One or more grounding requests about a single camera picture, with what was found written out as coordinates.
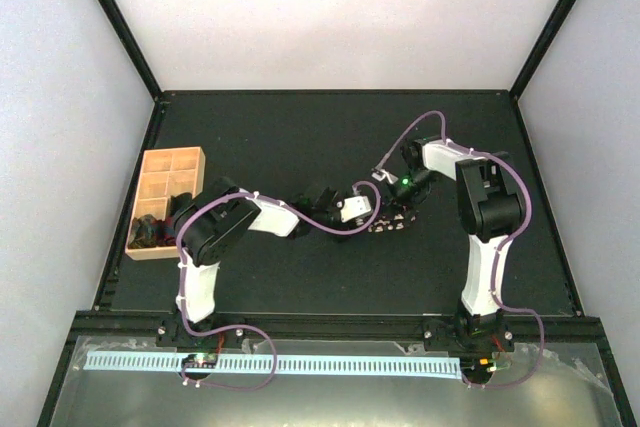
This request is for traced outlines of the right black frame post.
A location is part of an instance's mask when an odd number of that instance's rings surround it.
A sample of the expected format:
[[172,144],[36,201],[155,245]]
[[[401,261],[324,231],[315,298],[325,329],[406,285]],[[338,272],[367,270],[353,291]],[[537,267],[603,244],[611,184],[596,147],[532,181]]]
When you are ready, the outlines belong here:
[[569,14],[576,2],[577,0],[556,1],[540,34],[536,38],[531,51],[529,52],[522,68],[509,90],[511,98],[519,100],[522,97],[538,67],[541,65],[545,55],[569,17]]

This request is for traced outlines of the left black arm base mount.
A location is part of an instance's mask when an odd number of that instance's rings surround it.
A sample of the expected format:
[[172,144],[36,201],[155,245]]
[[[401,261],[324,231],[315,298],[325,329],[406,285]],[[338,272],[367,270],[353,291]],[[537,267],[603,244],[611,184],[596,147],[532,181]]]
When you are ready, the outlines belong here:
[[235,348],[248,333],[244,320],[234,315],[212,314],[198,323],[188,321],[187,325],[196,335],[188,331],[178,312],[162,317],[156,333],[156,345],[177,350],[214,350],[219,345]]

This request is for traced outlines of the black floral patterned tie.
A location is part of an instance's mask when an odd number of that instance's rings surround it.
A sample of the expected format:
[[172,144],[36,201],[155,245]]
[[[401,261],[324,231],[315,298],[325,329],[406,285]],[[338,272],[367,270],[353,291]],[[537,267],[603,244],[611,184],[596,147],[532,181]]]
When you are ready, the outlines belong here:
[[369,233],[403,230],[416,220],[417,211],[402,205],[389,204],[381,208],[379,215],[367,228]]

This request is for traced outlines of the black frame post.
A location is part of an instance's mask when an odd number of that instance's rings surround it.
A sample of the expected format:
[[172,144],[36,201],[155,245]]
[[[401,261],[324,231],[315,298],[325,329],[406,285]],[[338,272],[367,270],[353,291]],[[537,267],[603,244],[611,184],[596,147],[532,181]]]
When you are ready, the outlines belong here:
[[151,98],[157,100],[162,89],[156,80],[144,54],[135,39],[116,0],[97,0],[107,17],[112,29],[123,46],[127,56],[134,66],[139,78],[143,82]]
[[522,68],[509,90],[511,98],[519,100],[522,97],[538,67],[541,65],[545,55],[569,17],[569,14],[576,2],[577,0],[556,1],[540,34],[536,38],[531,51],[529,52]]

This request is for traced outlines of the wooden compartment box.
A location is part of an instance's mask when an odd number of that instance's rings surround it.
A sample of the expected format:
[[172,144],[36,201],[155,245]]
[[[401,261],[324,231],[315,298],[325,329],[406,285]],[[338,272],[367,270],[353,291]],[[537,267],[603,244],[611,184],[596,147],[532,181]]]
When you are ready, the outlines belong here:
[[152,149],[143,153],[137,180],[129,228],[133,221],[145,215],[155,220],[169,216],[172,197],[190,193],[193,197],[203,190],[205,153],[199,146]]

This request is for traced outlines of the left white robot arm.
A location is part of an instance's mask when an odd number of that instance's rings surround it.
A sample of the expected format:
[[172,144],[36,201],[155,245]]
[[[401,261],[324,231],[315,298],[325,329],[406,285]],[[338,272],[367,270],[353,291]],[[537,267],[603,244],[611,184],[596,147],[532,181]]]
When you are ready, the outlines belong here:
[[173,196],[168,224],[180,255],[181,284],[176,297],[184,313],[179,333],[193,346],[214,335],[214,291],[222,258],[249,232],[296,239],[313,226],[338,237],[349,235],[374,215],[375,205],[358,192],[346,196],[331,188],[310,188],[286,201],[265,201],[222,177],[195,196]]

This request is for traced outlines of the dark rolled tie in box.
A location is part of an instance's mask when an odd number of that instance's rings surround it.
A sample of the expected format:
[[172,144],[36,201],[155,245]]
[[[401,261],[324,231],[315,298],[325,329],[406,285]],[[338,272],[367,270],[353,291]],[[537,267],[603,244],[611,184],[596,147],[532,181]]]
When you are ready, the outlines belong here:
[[159,221],[151,214],[135,217],[132,220],[127,239],[129,249],[148,249],[159,246]]

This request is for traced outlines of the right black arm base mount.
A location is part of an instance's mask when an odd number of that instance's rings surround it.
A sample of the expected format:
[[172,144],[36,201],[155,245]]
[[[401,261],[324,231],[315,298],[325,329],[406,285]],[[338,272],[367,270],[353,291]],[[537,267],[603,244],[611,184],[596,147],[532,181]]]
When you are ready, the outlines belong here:
[[495,315],[468,319],[465,316],[427,317],[422,322],[423,342],[428,350],[450,353],[512,352],[507,327]]

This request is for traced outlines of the left black frame post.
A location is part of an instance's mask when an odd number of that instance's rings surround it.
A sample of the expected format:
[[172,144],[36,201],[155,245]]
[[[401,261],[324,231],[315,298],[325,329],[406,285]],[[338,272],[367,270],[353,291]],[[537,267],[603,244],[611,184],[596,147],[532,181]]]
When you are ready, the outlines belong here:
[[156,80],[144,54],[135,39],[116,0],[97,0],[107,17],[112,29],[123,46],[127,56],[134,66],[139,78],[143,82],[151,98],[157,100],[162,89]]

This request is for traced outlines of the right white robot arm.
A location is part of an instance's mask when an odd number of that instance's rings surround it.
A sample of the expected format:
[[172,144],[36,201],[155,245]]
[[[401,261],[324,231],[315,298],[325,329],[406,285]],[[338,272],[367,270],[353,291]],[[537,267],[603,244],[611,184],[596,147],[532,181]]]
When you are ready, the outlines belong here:
[[506,258],[515,237],[530,221],[530,197],[504,152],[488,154],[450,139],[406,141],[401,152],[405,175],[396,177],[387,171],[387,157],[372,172],[387,184],[395,213],[423,201],[437,178],[456,184],[458,218],[468,235],[469,258],[454,335],[461,347],[479,349],[499,328]]

